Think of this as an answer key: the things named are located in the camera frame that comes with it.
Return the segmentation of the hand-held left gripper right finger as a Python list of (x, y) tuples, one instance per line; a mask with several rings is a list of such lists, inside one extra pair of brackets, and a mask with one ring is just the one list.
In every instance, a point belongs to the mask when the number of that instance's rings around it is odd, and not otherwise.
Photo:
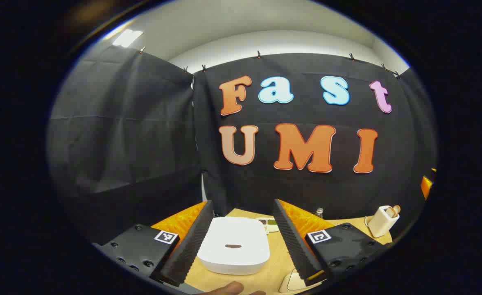
[(387, 250), (351, 223), (334, 225), (283, 200), (274, 200), (273, 217), (306, 286), (336, 283)]

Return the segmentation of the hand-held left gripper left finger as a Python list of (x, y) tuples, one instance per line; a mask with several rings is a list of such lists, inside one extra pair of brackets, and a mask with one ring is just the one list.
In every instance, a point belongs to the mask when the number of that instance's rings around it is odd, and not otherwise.
[(151, 226), (134, 224), (94, 246), (138, 276), (178, 287), (185, 281), (213, 217), (213, 202), (207, 200)]

